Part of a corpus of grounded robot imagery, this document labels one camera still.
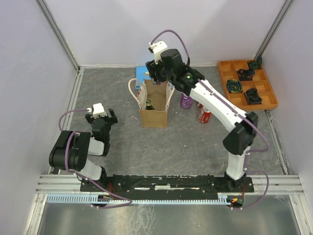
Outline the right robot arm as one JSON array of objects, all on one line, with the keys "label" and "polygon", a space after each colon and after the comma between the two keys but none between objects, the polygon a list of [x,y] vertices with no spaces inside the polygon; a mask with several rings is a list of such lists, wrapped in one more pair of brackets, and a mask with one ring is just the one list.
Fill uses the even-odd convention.
[{"label": "right robot arm", "polygon": [[151,47],[149,51],[154,55],[154,59],[146,63],[151,79],[156,83],[169,81],[176,90],[202,104],[229,132],[223,140],[228,151],[224,185],[229,191],[238,190],[246,177],[245,155],[256,136],[258,116],[241,110],[223,97],[199,71],[183,62],[177,49]]}]

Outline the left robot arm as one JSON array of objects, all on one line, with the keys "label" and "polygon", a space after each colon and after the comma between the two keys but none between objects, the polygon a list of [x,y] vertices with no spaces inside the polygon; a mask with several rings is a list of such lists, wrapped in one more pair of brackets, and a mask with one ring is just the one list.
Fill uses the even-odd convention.
[{"label": "left robot arm", "polygon": [[107,156],[110,149],[110,130],[118,123],[114,109],[107,113],[102,106],[86,110],[85,119],[91,125],[91,132],[62,130],[49,155],[53,168],[77,173],[98,191],[108,186],[106,170],[88,160],[88,156]]}]

